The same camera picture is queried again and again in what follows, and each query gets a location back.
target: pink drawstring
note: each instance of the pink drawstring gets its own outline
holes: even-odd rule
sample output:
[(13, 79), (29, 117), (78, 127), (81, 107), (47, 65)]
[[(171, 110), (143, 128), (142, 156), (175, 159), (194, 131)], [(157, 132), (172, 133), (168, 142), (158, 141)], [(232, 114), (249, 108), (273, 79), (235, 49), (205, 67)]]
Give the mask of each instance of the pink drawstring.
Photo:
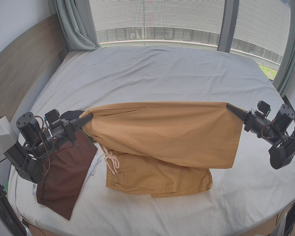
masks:
[[(104, 148), (104, 153), (100, 157), (102, 157), (103, 155), (106, 155), (104, 161), (106, 162), (108, 168), (111, 170), (111, 172), (113, 173), (113, 175), (115, 175), (115, 173), (118, 174), (117, 169), (119, 169), (120, 163), (118, 161), (117, 156), (116, 155), (113, 155), (113, 151), (109, 151), (108, 152), (106, 146), (103, 145), (102, 147)], [(107, 162), (107, 159), (108, 158), (112, 160), (114, 171), (112, 170), (112, 168), (110, 167), (109, 163)]]

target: tan pants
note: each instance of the tan pants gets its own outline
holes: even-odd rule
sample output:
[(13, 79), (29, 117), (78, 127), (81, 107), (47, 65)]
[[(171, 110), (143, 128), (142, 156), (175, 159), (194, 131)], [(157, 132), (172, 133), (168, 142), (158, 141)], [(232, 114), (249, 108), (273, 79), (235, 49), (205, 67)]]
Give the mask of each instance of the tan pants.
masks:
[[(209, 168), (231, 168), (242, 121), (226, 102), (134, 102), (94, 107), (83, 128), (119, 161), (106, 186), (168, 197), (206, 191)], [(110, 159), (111, 168), (115, 168)]]

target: wooden headboard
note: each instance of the wooden headboard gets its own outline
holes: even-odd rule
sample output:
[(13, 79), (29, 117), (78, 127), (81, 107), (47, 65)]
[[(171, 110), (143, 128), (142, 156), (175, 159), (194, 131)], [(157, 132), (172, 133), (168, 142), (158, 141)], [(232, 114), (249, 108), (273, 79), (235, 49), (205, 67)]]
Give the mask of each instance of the wooden headboard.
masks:
[(11, 121), (31, 85), (66, 45), (54, 14), (0, 52), (0, 116)]

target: bed sheet wrinkle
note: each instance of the bed sheet wrinkle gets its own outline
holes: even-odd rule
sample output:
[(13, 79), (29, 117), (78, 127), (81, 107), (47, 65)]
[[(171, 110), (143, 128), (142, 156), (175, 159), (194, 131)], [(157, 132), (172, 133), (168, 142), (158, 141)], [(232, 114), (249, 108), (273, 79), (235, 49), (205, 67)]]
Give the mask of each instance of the bed sheet wrinkle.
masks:
[[(271, 105), (273, 119), (282, 99), (251, 58), (181, 47), (107, 47), (79, 52), (61, 65), (32, 112), (44, 116), (53, 108), (62, 113), (133, 101), (226, 101), (248, 110), (261, 99)], [(30, 223), (60, 235), (237, 235), (294, 200), (295, 161), (273, 170), (269, 148), (243, 130), (233, 168), (210, 170), (212, 189), (163, 199), (106, 188), (106, 164), (100, 162), (70, 221), (35, 204), (31, 183), (18, 177), (15, 184), (13, 169), (9, 201)]]

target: grass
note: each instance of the grass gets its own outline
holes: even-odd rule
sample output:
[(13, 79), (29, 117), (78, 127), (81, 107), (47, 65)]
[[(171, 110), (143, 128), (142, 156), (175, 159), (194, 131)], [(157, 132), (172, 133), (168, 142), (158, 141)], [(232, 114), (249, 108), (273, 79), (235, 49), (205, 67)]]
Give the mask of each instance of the grass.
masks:
[(272, 79), (270, 78), (270, 76), (266, 73), (266, 72), (269, 72), (272, 74), (273, 77), (276, 76), (277, 74), (277, 71), (273, 70), (272, 68), (270, 67), (267, 67), (267, 66), (264, 66), (264, 65), (258, 65), (260, 67), (260, 69), (264, 72), (264, 74), (267, 76), (267, 78), (269, 79)]

